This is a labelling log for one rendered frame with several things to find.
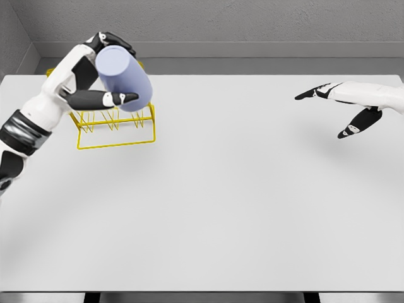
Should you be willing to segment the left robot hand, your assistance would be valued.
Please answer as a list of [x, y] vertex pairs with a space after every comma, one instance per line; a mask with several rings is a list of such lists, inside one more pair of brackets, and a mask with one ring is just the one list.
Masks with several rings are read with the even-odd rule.
[[78, 44], [54, 68], [44, 83], [55, 96], [73, 110], [111, 109], [139, 99], [137, 93], [112, 93], [90, 90], [98, 78], [95, 59], [107, 46], [118, 45], [135, 57], [130, 44], [110, 32], [98, 32]]

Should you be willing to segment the lavender blue cup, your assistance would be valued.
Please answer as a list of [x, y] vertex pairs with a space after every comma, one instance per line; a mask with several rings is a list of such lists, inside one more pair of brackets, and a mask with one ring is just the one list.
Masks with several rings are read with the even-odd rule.
[[122, 110], [136, 112], [151, 101], [153, 88], [150, 79], [125, 48], [111, 45], [102, 49], [95, 58], [95, 67], [108, 91], [138, 95], [138, 99], [121, 105]]

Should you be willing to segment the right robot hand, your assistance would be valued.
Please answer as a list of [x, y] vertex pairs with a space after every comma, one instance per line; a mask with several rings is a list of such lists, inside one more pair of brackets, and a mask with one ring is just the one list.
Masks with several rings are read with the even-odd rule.
[[337, 138], [343, 139], [365, 131], [382, 118], [383, 90], [382, 85], [373, 83], [355, 81], [326, 83], [299, 94], [295, 99], [319, 97], [343, 104], [363, 106], [364, 109], [338, 134]]

